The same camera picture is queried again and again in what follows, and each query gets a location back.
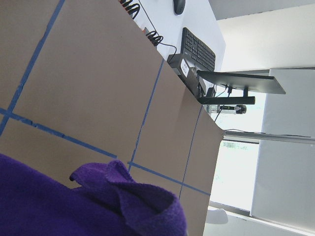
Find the purple towel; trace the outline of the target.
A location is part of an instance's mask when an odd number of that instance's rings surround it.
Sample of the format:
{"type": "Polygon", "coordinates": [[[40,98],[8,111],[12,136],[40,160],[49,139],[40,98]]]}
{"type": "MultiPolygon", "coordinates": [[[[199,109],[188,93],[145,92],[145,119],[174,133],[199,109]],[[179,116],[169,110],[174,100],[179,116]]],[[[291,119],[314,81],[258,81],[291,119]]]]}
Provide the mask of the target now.
{"type": "Polygon", "coordinates": [[[70,175],[70,189],[5,155],[0,157],[3,236],[184,236],[179,199],[135,182],[119,160],[88,163],[70,175]]]}

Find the black mini pc box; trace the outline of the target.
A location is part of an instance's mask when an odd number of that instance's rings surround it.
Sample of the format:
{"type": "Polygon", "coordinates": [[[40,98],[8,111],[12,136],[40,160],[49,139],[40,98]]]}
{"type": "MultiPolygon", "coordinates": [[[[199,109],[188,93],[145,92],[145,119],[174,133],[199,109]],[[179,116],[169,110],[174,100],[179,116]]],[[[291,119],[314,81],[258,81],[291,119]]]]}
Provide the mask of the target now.
{"type": "Polygon", "coordinates": [[[183,54],[169,55],[167,63],[185,84],[195,98],[204,95],[204,89],[195,67],[190,67],[183,54]]]}

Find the black keyboard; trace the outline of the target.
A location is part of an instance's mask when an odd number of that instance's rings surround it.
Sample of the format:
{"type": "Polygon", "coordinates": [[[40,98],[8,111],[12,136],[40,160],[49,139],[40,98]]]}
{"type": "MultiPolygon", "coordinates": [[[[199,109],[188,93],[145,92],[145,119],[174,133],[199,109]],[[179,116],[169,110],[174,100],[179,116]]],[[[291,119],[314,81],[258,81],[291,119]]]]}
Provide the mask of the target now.
{"type": "Polygon", "coordinates": [[[181,54],[202,70],[215,70],[216,54],[186,27],[182,30],[181,54]]]}

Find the black computer mouse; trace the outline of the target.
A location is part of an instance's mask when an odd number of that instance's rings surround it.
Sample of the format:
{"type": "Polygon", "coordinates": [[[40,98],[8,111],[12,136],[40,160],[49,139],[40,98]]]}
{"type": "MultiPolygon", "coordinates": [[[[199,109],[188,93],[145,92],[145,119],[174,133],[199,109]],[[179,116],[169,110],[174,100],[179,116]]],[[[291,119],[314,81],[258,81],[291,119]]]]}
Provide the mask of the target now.
{"type": "Polygon", "coordinates": [[[174,13],[176,15],[181,15],[185,9],[185,0],[173,0],[174,13]]]}

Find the black computer monitor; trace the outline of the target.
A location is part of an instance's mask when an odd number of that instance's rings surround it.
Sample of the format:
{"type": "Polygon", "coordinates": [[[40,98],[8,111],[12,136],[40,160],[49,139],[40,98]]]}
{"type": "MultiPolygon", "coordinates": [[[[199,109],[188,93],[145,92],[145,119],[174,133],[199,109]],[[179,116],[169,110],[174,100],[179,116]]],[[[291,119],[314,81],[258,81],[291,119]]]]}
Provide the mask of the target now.
{"type": "Polygon", "coordinates": [[[285,90],[274,76],[201,70],[197,70],[197,75],[202,79],[221,87],[228,86],[238,90],[248,89],[248,91],[269,94],[286,94],[285,90]]]}

